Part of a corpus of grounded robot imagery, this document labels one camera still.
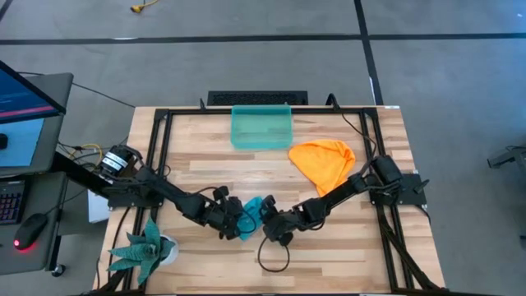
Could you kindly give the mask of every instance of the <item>monitor screen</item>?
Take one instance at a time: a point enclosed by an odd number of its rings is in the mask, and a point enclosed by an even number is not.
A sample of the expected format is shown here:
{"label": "monitor screen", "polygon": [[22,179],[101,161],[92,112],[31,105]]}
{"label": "monitor screen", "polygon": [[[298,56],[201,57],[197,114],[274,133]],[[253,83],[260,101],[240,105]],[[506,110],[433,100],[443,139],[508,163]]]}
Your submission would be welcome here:
{"label": "monitor screen", "polygon": [[59,108],[25,78],[0,64],[0,123],[59,115]]}

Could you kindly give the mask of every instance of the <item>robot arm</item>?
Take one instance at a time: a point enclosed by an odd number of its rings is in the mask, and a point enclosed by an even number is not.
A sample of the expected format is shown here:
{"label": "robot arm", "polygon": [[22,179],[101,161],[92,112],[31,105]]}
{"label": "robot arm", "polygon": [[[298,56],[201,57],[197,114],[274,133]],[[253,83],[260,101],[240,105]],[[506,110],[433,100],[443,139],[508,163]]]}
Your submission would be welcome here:
{"label": "robot arm", "polygon": [[100,175],[113,182],[104,189],[108,199],[122,192],[133,192],[143,199],[162,197],[171,201],[182,215],[195,223],[219,231],[219,237],[233,239],[241,234],[238,220],[242,216],[242,203],[237,197],[227,197],[228,188],[214,189],[214,199],[201,192],[187,193],[159,176],[142,162],[141,154],[128,146],[114,146],[104,156],[99,167]]}
{"label": "robot arm", "polygon": [[376,157],[371,162],[371,167],[376,175],[363,177],[361,173],[355,173],[325,196],[303,201],[293,206],[292,210],[278,211],[275,199],[267,196],[260,213],[266,237],[271,242],[279,241],[282,246],[287,246],[293,238],[294,230],[320,229],[330,211],[349,198],[366,191],[393,194],[400,189],[403,175],[390,156]]}

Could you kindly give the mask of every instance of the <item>green leaves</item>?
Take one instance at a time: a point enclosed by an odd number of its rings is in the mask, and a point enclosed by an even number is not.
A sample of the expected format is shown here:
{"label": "green leaves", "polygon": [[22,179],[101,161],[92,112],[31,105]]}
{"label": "green leaves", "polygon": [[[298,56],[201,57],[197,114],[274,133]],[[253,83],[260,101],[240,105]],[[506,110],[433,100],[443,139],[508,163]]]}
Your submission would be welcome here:
{"label": "green leaves", "polygon": [[157,254],[155,254],[154,248],[155,246],[148,243],[140,243],[129,247],[119,247],[109,252],[124,259],[142,261],[156,257]]}
{"label": "green leaves", "polygon": [[146,243],[146,238],[139,235],[133,235],[126,233],[126,236],[128,236],[128,240],[131,244],[138,244],[138,243]]}
{"label": "green leaves", "polygon": [[144,260],[141,262],[141,273],[139,274],[139,277],[137,278],[137,281],[139,284],[142,284],[148,276],[151,275],[151,273],[154,271],[152,267],[154,267],[155,263],[159,259],[150,259],[150,260]]}
{"label": "green leaves", "polygon": [[145,235],[147,243],[155,245],[158,250],[161,248],[161,233],[151,217],[149,217],[148,222],[146,222]]}
{"label": "green leaves", "polygon": [[170,251],[172,250],[173,246],[175,246],[175,243],[170,242],[167,239],[162,241],[162,247],[161,247],[161,253],[160,253],[161,259],[166,258],[170,254]]}
{"label": "green leaves", "polygon": [[140,261],[134,261],[130,259],[121,259],[119,261],[115,261],[112,263],[111,266],[109,266],[109,271],[121,271],[125,270],[131,267],[139,266],[141,264]]}
{"label": "green leaves", "polygon": [[127,234],[130,246],[119,247],[109,252],[122,259],[114,262],[109,271],[120,271],[135,266],[141,267],[137,278],[142,284],[148,276],[159,266],[161,259],[166,258],[175,243],[169,240],[161,240],[160,231],[151,217],[145,225],[145,236]]}

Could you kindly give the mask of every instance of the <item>wooden table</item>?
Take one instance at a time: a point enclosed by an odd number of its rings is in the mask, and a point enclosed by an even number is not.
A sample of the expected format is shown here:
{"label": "wooden table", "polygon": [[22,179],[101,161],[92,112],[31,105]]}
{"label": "wooden table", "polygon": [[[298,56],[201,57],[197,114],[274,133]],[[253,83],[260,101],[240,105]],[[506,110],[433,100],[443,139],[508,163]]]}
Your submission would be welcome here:
{"label": "wooden table", "polygon": [[[148,150],[156,108],[136,108],[131,124],[127,144],[138,149],[143,156]],[[400,109],[377,109],[387,153],[393,156],[401,170],[414,171]],[[347,114],[346,118],[360,128],[357,115]],[[367,125],[374,135],[372,124]],[[161,123],[155,160],[159,159],[163,130],[164,124]],[[231,196],[239,197],[243,202],[272,194],[278,209],[284,210],[317,197],[314,185],[288,160],[286,150],[235,151],[230,143],[229,115],[177,115],[171,133],[166,164],[172,173],[168,180],[185,191],[226,185]],[[357,172],[366,160],[362,136],[340,115],[295,114],[293,134],[293,144],[323,138],[345,141],[357,157],[350,173]],[[389,209],[386,207],[385,210],[390,216]],[[114,210],[109,218],[100,254],[101,285],[107,281],[107,250],[111,249],[123,212],[124,209]],[[399,212],[408,251],[429,278],[443,286],[427,217],[415,206],[400,206]],[[132,231],[135,213],[136,210],[131,209],[124,220],[118,235],[118,247],[128,245],[126,232]],[[376,211],[367,193],[332,210],[322,230],[295,232],[289,245],[290,266],[278,274],[263,271],[256,261],[257,248],[264,238],[262,229],[246,242],[219,240],[217,231],[183,218],[169,202],[159,210],[157,223],[163,234],[178,240],[180,254],[173,264],[161,266],[148,279],[148,294],[390,291]],[[399,258],[395,251],[393,254],[399,286],[403,287]],[[267,242],[261,258],[269,268],[279,268],[285,263],[286,253],[277,243]],[[134,271],[132,288],[137,286],[136,277],[137,270]]]}

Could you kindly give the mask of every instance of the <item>orange towel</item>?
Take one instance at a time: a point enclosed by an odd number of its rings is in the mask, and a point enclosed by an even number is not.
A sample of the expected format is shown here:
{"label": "orange towel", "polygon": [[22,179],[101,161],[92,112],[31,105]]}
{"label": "orange towel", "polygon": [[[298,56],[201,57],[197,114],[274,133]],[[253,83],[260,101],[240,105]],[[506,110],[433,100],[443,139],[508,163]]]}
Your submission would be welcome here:
{"label": "orange towel", "polygon": [[316,140],[294,146],[288,157],[316,185],[320,197],[347,179],[354,153],[342,141]]}

